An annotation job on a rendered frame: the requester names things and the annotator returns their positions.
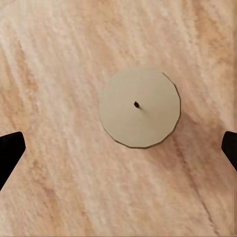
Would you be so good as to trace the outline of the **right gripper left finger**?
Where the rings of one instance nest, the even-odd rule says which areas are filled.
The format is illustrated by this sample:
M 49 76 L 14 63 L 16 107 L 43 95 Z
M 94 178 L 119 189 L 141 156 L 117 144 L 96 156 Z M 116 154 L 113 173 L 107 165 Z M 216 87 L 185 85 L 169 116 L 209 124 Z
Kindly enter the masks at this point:
M 0 190 L 26 149 L 22 132 L 0 137 Z

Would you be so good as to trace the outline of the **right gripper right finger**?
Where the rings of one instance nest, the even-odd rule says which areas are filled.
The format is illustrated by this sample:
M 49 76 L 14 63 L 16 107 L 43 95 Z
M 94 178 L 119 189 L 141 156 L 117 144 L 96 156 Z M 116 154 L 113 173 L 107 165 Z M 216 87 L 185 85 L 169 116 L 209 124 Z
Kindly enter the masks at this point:
M 237 171 L 237 133 L 225 132 L 221 148 Z

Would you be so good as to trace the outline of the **pillar candle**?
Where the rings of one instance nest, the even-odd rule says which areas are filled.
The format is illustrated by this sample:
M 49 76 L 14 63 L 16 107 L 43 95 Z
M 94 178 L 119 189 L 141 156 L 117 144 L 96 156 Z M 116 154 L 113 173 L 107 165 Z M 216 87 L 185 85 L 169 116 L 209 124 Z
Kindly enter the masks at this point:
M 99 118 L 115 142 L 129 149 L 148 149 L 174 133 L 181 118 L 181 98 L 163 72 L 131 67 L 105 85 Z

